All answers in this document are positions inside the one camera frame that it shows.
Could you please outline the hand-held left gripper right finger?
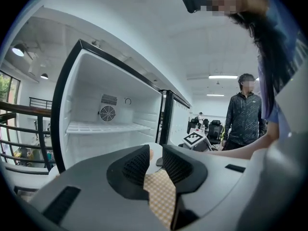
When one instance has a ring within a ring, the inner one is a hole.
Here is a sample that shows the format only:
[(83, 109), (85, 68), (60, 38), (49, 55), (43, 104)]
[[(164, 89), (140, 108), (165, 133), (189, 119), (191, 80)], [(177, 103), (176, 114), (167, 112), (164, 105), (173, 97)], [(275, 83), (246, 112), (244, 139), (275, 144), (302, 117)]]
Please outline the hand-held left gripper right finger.
[(176, 146), (163, 146), (163, 168), (176, 188), (175, 209), (170, 228), (181, 229), (199, 219), (182, 199), (184, 194), (196, 192), (208, 176), (206, 166), (177, 150)]

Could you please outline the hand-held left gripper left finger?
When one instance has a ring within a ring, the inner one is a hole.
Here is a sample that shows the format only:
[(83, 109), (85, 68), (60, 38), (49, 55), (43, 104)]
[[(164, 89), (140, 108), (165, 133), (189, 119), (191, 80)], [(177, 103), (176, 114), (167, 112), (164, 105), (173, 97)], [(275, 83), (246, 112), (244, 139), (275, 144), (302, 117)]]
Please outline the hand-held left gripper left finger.
[(114, 161), (107, 169), (109, 185), (119, 195), (130, 200), (148, 200), (149, 193), (143, 188), (144, 178), (150, 165), (150, 147), (133, 147), (133, 151)]

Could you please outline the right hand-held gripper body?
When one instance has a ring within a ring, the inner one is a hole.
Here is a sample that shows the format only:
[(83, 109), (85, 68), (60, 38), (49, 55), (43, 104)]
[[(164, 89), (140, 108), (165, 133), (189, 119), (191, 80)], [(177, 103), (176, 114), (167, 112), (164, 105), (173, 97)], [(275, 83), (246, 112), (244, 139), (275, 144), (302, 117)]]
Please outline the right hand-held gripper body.
[(183, 148), (193, 151), (212, 151), (212, 145), (204, 134), (192, 132), (182, 139)]

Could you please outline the white plate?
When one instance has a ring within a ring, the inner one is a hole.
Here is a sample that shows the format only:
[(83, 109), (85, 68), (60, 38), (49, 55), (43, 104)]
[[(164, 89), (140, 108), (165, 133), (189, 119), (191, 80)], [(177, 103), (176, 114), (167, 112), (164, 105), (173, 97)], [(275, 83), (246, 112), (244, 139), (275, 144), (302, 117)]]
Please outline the white plate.
[(157, 172), (162, 167), (162, 154), (163, 154), (163, 147), (154, 142), (143, 143), (143, 145), (149, 145), (149, 148), (154, 151), (153, 159), (150, 160), (149, 167), (146, 171), (146, 175), (153, 174)]

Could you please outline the black mini fridge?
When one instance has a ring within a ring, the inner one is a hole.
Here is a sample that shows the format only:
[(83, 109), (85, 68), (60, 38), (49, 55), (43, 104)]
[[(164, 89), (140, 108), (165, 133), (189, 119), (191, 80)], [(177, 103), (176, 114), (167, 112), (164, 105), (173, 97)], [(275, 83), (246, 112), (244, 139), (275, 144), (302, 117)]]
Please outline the black mini fridge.
[(60, 172), (74, 164), (141, 144), (179, 145), (190, 105), (133, 68), (78, 40), (58, 77), (51, 142)]

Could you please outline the person's right forearm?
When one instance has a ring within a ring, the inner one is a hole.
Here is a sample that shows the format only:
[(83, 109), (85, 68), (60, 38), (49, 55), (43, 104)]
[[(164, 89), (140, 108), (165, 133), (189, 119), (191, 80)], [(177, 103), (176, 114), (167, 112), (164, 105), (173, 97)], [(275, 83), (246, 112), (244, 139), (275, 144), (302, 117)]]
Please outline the person's right forearm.
[(231, 158), (240, 158), (240, 159), (251, 159), (253, 153), (259, 149), (268, 149), (270, 145), (279, 138), (279, 124), (274, 122), (268, 123), (268, 130), (266, 134), (255, 142), (238, 148), (228, 151), (209, 151), (208, 154), (231, 157)]

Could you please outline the person's blue shirt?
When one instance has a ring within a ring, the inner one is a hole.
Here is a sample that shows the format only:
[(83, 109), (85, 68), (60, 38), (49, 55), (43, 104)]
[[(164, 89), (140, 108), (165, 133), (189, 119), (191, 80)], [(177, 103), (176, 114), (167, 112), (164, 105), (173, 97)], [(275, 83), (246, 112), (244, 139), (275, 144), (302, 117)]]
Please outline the person's blue shirt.
[[(280, 64), (278, 70), (286, 73), (287, 81), (298, 71), (299, 68), (308, 65), (308, 39), (302, 33), (298, 23), (291, 15), (289, 10), (280, 0), (268, 0), (268, 9), (266, 12), (266, 21), (270, 29), (277, 34), (278, 44), (282, 47), (282, 55), (286, 57), (289, 65)], [(261, 77), (259, 81), (260, 93), (262, 99), (262, 118), (279, 125), (280, 137), (287, 137), (290, 127), (286, 118), (279, 107), (274, 102), (273, 107), (268, 105), (268, 91), (266, 90), (265, 77), (268, 67), (265, 67), (261, 55), (258, 55), (258, 74)]]

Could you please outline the thin black railing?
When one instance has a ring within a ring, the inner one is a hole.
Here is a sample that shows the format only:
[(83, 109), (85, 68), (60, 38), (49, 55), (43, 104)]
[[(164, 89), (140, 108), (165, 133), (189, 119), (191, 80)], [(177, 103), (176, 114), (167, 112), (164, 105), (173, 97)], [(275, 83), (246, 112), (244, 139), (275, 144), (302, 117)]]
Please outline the thin black railing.
[(52, 107), (52, 101), (29, 97), (29, 106), (50, 110)]

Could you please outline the black framed window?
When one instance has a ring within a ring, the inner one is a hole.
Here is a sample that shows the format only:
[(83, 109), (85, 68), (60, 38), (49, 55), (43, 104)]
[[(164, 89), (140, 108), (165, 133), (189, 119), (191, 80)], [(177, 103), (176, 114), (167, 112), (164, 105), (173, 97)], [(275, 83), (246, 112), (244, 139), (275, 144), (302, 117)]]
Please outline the black framed window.
[(17, 104), (20, 80), (0, 71), (0, 101)]

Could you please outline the black railing with wooden rail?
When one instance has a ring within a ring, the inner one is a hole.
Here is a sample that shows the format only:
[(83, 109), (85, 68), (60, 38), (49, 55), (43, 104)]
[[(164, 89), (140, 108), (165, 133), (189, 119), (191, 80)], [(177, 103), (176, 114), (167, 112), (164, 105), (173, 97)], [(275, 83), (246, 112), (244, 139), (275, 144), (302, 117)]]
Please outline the black railing with wooden rail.
[(51, 110), (0, 101), (0, 159), (22, 168), (55, 166), (50, 142)]

